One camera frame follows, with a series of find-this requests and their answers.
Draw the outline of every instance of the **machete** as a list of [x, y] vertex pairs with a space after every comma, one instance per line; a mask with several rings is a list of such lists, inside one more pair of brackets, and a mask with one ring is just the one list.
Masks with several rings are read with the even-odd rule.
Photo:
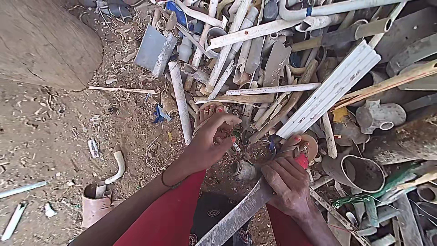
[[[308, 158], [301, 154], [295, 158], [303, 168]], [[203, 236], [195, 246], [221, 246], [273, 197], [273, 189], [262, 176], [255, 187], [222, 220]]]

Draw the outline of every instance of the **dirt ground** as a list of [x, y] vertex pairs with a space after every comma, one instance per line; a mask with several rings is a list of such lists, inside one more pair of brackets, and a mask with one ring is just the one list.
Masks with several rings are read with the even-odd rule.
[[[103, 62], [90, 85], [171, 90], [165, 80], [152, 78], [132, 60], [123, 61], [138, 49], [145, 21], [138, 16], [131, 24], [108, 20], [109, 28], [92, 10], [76, 7], [70, 12], [102, 39]], [[106, 85], [110, 78], [118, 81]], [[2, 199], [2, 230], [20, 202], [25, 201], [27, 207], [12, 238], [0, 245], [66, 245], [79, 235], [83, 231], [82, 191], [86, 185], [116, 173], [112, 153], [119, 148], [127, 168], [108, 187], [112, 200], [128, 198], [177, 158], [185, 146], [180, 120], [177, 116], [170, 122], [153, 123], [159, 98], [139, 93], [71, 92], [31, 84], [0, 84], [0, 191], [48, 181], [44, 187]], [[90, 154], [90, 139], [98, 144], [98, 158]], [[242, 199], [252, 184], [232, 180], [232, 160], [225, 156], [208, 170], [202, 190]], [[46, 203], [57, 215], [45, 216]], [[276, 245], [265, 207], [255, 215], [250, 231], [254, 245]]]

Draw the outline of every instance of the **bangle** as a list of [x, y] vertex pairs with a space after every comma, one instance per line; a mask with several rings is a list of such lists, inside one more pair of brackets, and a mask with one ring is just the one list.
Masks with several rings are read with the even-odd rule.
[[163, 185], [169, 187], [172, 190], [172, 189], [176, 189], [182, 183], [182, 181], [179, 181], [175, 185], [172, 185], [172, 186], [166, 185], [166, 183], [164, 183], [164, 172], [169, 166], [170, 166], [170, 164], [168, 164], [167, 166], [165, 166], [161, 169], [161, 182], [163, 183]]

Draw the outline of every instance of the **hand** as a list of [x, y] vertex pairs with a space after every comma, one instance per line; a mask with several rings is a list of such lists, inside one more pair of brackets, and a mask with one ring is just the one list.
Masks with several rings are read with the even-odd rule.
[[308, 173], [292, 157], [280, 157], [261, 168], [275, 191], [269, 204], [293, 218], [301, 218], [313, 205], [309, 194]]
[[197, 132], [196, 137], [184, 150], [179, 159], [187, 162], [190, 173], [210, 168], [220, 160], [226, 150], [230, 149], [235, 142], [235, 136], [226, 138], [221, 144], [214, 145], [215, 137], [224, 137], [221, 130], [230, 130], [241, 119], [232, 114], [224, 112], [214, 113], [211, 118]]

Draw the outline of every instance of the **knife handle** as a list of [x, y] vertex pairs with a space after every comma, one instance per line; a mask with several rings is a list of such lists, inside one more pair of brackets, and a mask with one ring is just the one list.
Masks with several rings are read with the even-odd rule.
[[299, 163], [299, 165], [303, 168], [307, 168], [309, 161], [308, 161], [308, 157], [305, 156], [305, 154], [300, 154], [298, 157], [294, 158], [294, 160]]

